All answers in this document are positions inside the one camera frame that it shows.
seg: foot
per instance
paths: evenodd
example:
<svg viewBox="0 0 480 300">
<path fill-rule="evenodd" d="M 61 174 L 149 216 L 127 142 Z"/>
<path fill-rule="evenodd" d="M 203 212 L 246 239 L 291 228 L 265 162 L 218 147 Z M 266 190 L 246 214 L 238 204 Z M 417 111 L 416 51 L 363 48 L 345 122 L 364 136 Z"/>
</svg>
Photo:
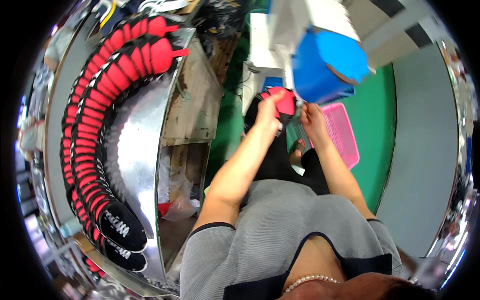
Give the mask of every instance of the foot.
<svg viewBox="0 0 480 300">
<path fill-rule="evenodd" d="M 292 166 L 301 167 L 301 155 L 305 151 L 305 141 L 303 139 L 298 139 L 293 144 L 293 151 L 288 157 L 288 161 Z"/>
</svg>

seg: pearl necklace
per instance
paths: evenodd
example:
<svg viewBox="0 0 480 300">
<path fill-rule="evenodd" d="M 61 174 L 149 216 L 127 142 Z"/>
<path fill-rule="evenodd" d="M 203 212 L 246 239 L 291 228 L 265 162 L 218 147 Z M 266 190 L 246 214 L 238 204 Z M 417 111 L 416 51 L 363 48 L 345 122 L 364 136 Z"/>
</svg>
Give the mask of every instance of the pearl necklace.
<svg viewBox="0 0 480 300">
<path fill-rule="evenodd" d="M 337 281 L 336 279 L 333 279 L 331 277 L 328 277 L 328 276 L 323 276 L 323 275 L 318 275 L 318 274 L 311 274 L 311 275 L 307 275 L 305 277 L 302 277 L 302 278 L 299 278 L 297 280 L 295 280 L 293 282 L 293 284 L 291 284 L 286 290 L 285 292 L 283 293 L 284 295 L 287 294 L 288 292 L 290 292 L 291 290 L 293 290 L 295 287 L 297 287 L 297 285 L 299 285 L 300 283 L 302 282 L 305 282 L 305 281 L 309 281 L 309 280 L 312 280 L 312 279 L 320 279 L 320 280 L 324 280 L 324 281 L 328 281 L 328 282 L 333 282 L 333 283 L 340 283 L 339 281 Z"/>
</svg>

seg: woman's right hand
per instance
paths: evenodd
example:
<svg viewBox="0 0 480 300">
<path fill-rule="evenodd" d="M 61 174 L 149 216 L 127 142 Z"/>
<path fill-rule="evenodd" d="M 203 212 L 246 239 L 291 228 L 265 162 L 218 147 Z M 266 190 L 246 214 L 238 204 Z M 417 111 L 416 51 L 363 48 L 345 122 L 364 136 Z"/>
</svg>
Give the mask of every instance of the woman's right hand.
<svg viewBox="0 0 480 300">
<path fill-rule="evenodd" d="M 305 103 L 300 113 L 300 121 L 315 148 L 328 144 L 330 137 L 327 132 L 325 116 L 317 104 Z"/>
</svg>

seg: pink plastic basket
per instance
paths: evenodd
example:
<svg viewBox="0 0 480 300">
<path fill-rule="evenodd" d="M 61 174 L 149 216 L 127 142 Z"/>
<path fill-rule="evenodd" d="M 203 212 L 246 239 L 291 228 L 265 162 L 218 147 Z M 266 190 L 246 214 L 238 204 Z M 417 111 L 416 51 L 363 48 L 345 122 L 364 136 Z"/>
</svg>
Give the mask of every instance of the pink plastic basket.
<svg viewBox="0 0 480 300">
<path fill-rule="evenodd" d="M 333 103 L 320 109 L 325 115 L 328 135 L 345 165 L 352 169 L 360 161 L 360 154 L 345 106 L 343 103 Z"/>
</svg>

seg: black pants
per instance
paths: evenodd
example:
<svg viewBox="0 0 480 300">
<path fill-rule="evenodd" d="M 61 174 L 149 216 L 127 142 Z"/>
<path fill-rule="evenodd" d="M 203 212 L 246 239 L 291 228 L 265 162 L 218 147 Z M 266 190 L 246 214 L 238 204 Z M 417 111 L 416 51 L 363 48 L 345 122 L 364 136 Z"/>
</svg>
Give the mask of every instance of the black pants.
<svg viewBox="0 0 480 300">
<path fill-rule="evenodd" d="M 248 108 L 245 115 L 245 133 L 255 123 L 259 101 L 255 97 Z M 317 195 L 329 194 L 325 175 L 315 149 L 308 150 L 302 156 L 301 165 L 305 169 L 303 176 L 295 172 L 288 161 L 287 131 L 284 126 L 282 133 L 274 139 L 268 149 L 253 181 L 263 179 L 286 180 L 308 185 Z"/>
</svg>

